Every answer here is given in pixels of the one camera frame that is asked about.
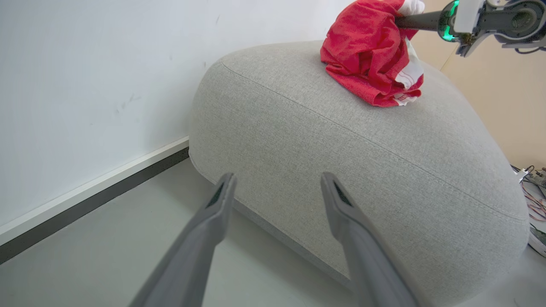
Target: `fabric texture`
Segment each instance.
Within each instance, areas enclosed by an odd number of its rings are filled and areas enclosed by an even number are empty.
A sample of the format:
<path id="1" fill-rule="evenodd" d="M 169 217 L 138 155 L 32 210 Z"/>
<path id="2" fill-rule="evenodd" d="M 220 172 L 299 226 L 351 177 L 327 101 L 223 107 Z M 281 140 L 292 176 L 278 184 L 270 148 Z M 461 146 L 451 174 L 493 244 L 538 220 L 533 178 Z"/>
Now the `fabric texture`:
<path id="1" fill-rule="evenodd" d="M 398 29 L 394 19 L 424 9 L 421 0 L 353 2 L 339 14 L 322 45 L 326 71 L 371 105 L 415 101 L 423 84 L 423 68 L 410 43 L 417 30 Z"/>
<path id="2" fill-rule="evenodd" d="M 435 305 L 481 292 L 529 231 L 503 153 L 438 70 L 422 63 L 418 102 L 376 108 L 324 71 L 321 43 L 258 46 L 215 63 L 194 99 L 195 167 L 212 182 L 234 172 L 238 210 L 347 284 L 319 184 L 332 172 Z"/>

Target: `ottoman seam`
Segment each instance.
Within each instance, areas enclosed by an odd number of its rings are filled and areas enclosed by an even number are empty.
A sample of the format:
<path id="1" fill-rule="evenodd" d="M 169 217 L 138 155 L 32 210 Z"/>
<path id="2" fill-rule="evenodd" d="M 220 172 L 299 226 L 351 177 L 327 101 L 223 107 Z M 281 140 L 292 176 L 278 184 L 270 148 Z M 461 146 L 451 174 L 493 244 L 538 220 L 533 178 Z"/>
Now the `ottoman seam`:
<path id="1" fill-rule="evenodd" d="M 524 224 L 524 223 L 527 221 L 526 217 L 523 217 L 523 218 L 520 219 L 519 217 L 517 217 L 517 216 L 512 216 L 510 213 L 508 213 L 508 212 L 506 212 L 506 211 L 504 211 L 504 210 L 502 210 L 502 209 L 500 209 L 500 208 L 496 208 L 496 207 L 494 207 L 493 205 L 487 205 L 487 204 L 485 204 L 484 202 L 482 202 L 482 201 L 476 199 L 474 196 L 472 196 L 472 195 L 470 195 L 470 194 L 468 194 L 468 193 L 466 193 L 466 192 L 460 190 L 459 188 L 453 186 L 453 185 L 452 185 L 451 183 L 449 183 L 447 180 L 441 179 L 441 178 L 435 176 L 434 174 L 432 174 L 432 173 L 429 172 L 428 170 L 422 168 L 421 166 L 415 165 L 415 164 L 412 163 L 411 161 L 409 161 L 409 160 L 405 159 L 404 157 L 400 156 L 398 153 L 396 153 L 396 152 L 394 152 L 394 151 L 391 151 L 391 150 L 387 149 L 386 147 L 384 147 L 383 144 L 378 143 L 378 142 L 375 142 L 375 141 L 372 141 L 372 140 L 370 140 L 370 139 L 368 139 L 368 138 L 366 138 L 366 137 L 364 137 L 364 136 L 362 136 L 362 135 L 356 133 L 355 131 L 352 131 L 351 129 L 345 127 L 344 125 L 341 125 L 341 124 L 339 124 L 339 123 L 337 123 L 337 122 L 334 122 L 334 121 L 332 121 L 331 119 L 329 119 L 329 118 L 327 118 L 327 117 L 325 117 L 325 116 L 323 116 L 323 115 L 317 113 L 316 111 L 309 109 L 308 107 L 306 107 L 306 106 L 304 106 L 304 105 L 302 105 L 302 104 L 300 104 L 300 103 L 294 101 L 293 99 L 290 99 L 290 98 L 284 96 L 284 95 L 281 94 L 281 93 L 278 93 L 278 92 L 276 92 L 276 91 L 274 91 L 274 90 L 272 90 L 272 89 L 270 89 L 270 88 L 268 88 L 268 87 L 266 87 L 266 86 L 264 86 L 264 85 L 262 85 L 262 84 L 259 84 L 259 83 L 255 82 L 255 81 L 253 81 L 253 80 L 251 80 L 251 79 L 249 79 L 249 78 L 247 78 L 247 77 L 245 77 L 245 76 L 243 76 L 243 75 L 241 75 L 241 74 L 239 74 L 239 73 L 233 71 L 232 69 L 230 69 L 229 67 L 227 67 L 222 61 L 219 61 L 219 64 L 221 64 L 228 72 L 230 72 L 230 73 L 232 73 L 232 74 L 234 74 L 234 75 L 237 75 L 237 76 L 243 78 L 244 80 L 247 80 L 247 81 L 251 82 L 251 83 L 254 84 L 255 86 L 259 86 L 259 87 L 265 88 L 266 90 L 268 90 L 268 91 L 270 91 L 270 92 L 272 92 L 272 93 L 274 93 L 274 94 L 276 94 L 276 95 L 278 95 L 278 96 L 280 96 L 280 97 L 283 97 L 284 99 L 286 99 L 286 100 L 288 100 L 288 101 L 290 101 L 290 102 L 292 102 L 292 103 L 294 103 L 294 104 L 297 104 L 297 105 L 299 105 L 300 107 L 305 108 L 306 110 L 308 110 L 308 111 L 310 111 L 310 112 L 312 112 L 312 113 L 318 115 L 318 116 L 321 117 L 322 119 L 327 120 L 328 122 L 330 122 L 330 124 L 333 123 L 335 126 L 344 128 L 345 130 L 351 132 L 351 133 L 353 134 L 353 137 L 356 135 L 357 137 L 366 140 L 368 143 L 371 143 L 372 146 L 375 146 L 375 147 L 379 148 L 379 149 L 382 150 L 382 151 L 386 151 L 386 152 L 391 153 L 393 156 L 397 157 L 399 160 L 401 160 L 401 161 L 403 161 L 403 162 L 405 162 L 405 163 L 408 163 L 408 164 L 411 165 L 414 169 L 419 169 L 419 170 L 421 170 L 421 171 L 422 171 L 423 173 L 425 173 L 428 177 L 430 177 L 431 179 L 433 179 L 433 181 L 435 181 L 435 182 L 441 184 L 442 186 L 445 186 L 445 187 L 449 188 L 450 190 L 454 191 L 455 193 L 460 194 L 460 195 L 462 195 L 463 197 L 467 197 L 467 198 L 473 200 L 473 201 L 474 201 L 475 203 L 477 203 L 478 205 L 485 206 L 485 207 L 487 207 L 487 208 L 493 210 L 494 212 L 499 213 L 499 214 L 501 214 L 501 215 L 503 215 L 503 216 L 509 218 L 509 219 L 504 218 L 505 220 L 511 221 L 511 222 L 515 222 L 515 223 L 517 223 L 517 224 Z"/>

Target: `green led light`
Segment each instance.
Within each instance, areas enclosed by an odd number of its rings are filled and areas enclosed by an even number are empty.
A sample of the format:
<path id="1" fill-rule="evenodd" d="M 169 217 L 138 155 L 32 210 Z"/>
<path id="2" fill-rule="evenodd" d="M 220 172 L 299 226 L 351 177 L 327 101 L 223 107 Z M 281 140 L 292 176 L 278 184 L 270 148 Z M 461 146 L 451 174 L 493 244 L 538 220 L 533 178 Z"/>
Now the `green led light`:
<path id="1" fill-rule="evenodd" d="M 448 17 L 451 17 L 453 16 L 453 14 L 455 14 L 455 8 L 457 8 L 459 6 L 459 0 L 455 0 L 453 2 L 453 6 L 451 7 L 451 10 L 449 11 L 449 16 Z M 442 39 L 448 41 L 448 42 L 452 42 L 455 37 L 451 34 L 449 34 L 449 30 L 451 29 L 450 26 L 446 26 L 446 30 L 444 31 L 444 35 L 442 36 Z"/>
<path id="2" fill-rule="evenodd" d="M 449 34 L 449 26 L 446 26 L 446 31 L 444 32 L 444 36 L 442 36 L 444 40 L 447 40 L 448 42 L 451 42 L 455 39 L 455 37 L 451 34 Z"/>
<path id="3" fill-rule="evenodd" d="M 455 2 L 453 2 L 453 7 L 451 8 L 451 11 L 449 11 L 449 17 L 455 14 L 455 8 L 458 6 L 459 6 L 459 0 L 455 0 Z"/>

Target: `white wall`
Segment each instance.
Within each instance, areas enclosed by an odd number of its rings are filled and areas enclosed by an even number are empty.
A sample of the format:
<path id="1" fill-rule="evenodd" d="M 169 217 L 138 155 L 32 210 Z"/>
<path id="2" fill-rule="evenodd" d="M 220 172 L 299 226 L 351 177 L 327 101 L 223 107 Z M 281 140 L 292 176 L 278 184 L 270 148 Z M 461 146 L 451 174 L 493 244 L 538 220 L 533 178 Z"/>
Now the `white wall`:
<path id="1" fill-rule="evenodd" d="M 350 2 L 0 0 L 0 225 L 186 136 L 210 64 Z"/>

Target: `gray fabric ottoman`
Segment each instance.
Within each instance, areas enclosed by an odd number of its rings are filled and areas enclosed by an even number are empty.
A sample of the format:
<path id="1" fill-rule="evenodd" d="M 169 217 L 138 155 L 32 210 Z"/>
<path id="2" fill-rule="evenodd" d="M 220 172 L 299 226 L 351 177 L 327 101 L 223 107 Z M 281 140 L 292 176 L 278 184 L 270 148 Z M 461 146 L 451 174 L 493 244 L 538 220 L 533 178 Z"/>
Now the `gray fabric ottoman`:
<path id="1" fill-rule="evenodd" d="M 236 208 L 339 282 L 320 174 L 336 174 L 438 306 L 505 273 L 527 242 L 523 194 L 465 97 L 423 63 L 423 95 L 372 107 L 324 70 L 322 42 L 230 54 L 203 78 L 189 154 L 207 179 L 239 179 Z"/>

